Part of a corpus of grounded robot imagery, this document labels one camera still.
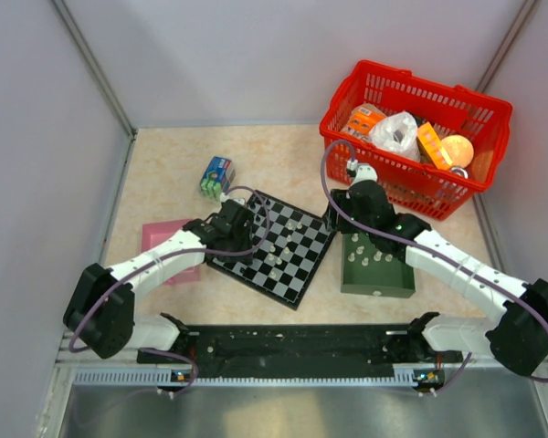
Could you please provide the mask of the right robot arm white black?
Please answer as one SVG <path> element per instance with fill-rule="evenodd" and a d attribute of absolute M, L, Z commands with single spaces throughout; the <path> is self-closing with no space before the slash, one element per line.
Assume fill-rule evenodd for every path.
<path fill-rule="evenodd" d="M 480 318 L 435 313 L 408 338 L 417 360 L 440 351 L 494 358 L 512 373 L 548 383 L 548 282 L 527 282 L 455 247 L 415 214 L 395 211 L 373 179 L 323 190 L 326 221 L 341 233 L 362 232 L 386 255 L 436 277 L 478 307 Z"/>

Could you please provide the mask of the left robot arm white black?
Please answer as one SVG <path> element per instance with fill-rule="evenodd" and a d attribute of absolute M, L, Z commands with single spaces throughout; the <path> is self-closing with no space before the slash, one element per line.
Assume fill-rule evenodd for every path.
<path fill-rule="evenodd" d="M 124 349 L 156 349 L 169 361 L 182 360 L 189 341 L 176 320 L 166 315 L 138 317 L 137 303 L 170 278 L 211 258 L 250 255 L 253 221 L 243 201 L 227 199 L 209 218 L 184 224 L 129 260 L 86 267 L 63 317 L 72 332 L 68 350 L 92 351 L 105 360 Z"/>

